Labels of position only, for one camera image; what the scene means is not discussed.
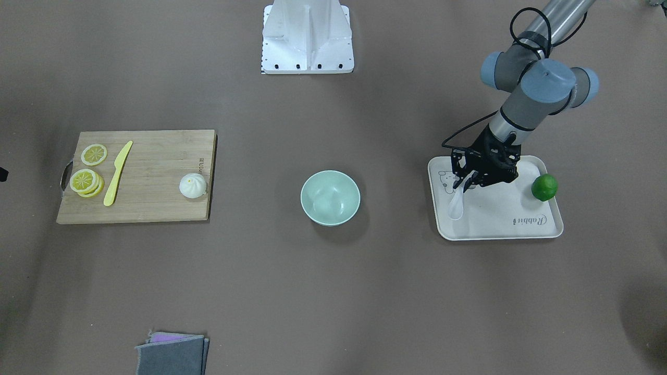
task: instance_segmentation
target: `folded cloth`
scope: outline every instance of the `folded cloth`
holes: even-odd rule
[[[135,348],[137,375],[204,375],[208,346],[202,335],[152,332]]]

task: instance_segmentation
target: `white tray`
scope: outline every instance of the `white tray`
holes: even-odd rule
[[[433,207],[441,236],[451,241],[555,238],[563,233],[563,219],[556,198],[541,202],[530,186],[546,173],[538,157],[522,155],[517,163],[519,177],[512,183],[497,183],[469,189],[464,194],[464,214],[450,219],[447,207],[454,196],[455,181],[449,156],[437,156],[428,163]]]

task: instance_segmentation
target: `robotic arm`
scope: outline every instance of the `robotic arm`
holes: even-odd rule
[[[577,32],[583,20],[566,37],[581,18],[585,20],[593,2],[551,0],[543,11],[526,8],[514,16],[510,25],[514,43],[506,52],[489,55],[481,70],[486,85],[511,95],[470,147],[451,147],[443,142],[444,147],[453,149],[455,189],[464,180],[464,192],[475,185],[514,181],[518,177],[516,164],[521,158],[521,145],[542,120],[566,108],[578,107],[597,94],[599,81],[591,69],[569,68],[549,58],[555,46]],[[516,36],[512,25],[524,11],[535,11],[539,17]]]

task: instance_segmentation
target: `cartoon bear drawing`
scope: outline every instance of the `cartoon bear drawing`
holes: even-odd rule
[[[442,185],[445,187],[445,192],[447,192],[447,194],[453,194],[454,182],[456,182],[454,173],[452,171],[439,171],[438,174],[440,175],[440,182],[442,182]]]

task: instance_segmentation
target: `mint green bowl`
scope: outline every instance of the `mint green bowl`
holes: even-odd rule
[[[301,188],[305,214],[323,226],[339,226],[352,219],[362,195],[357,184],[339,171],[321,171],[310,176]]]

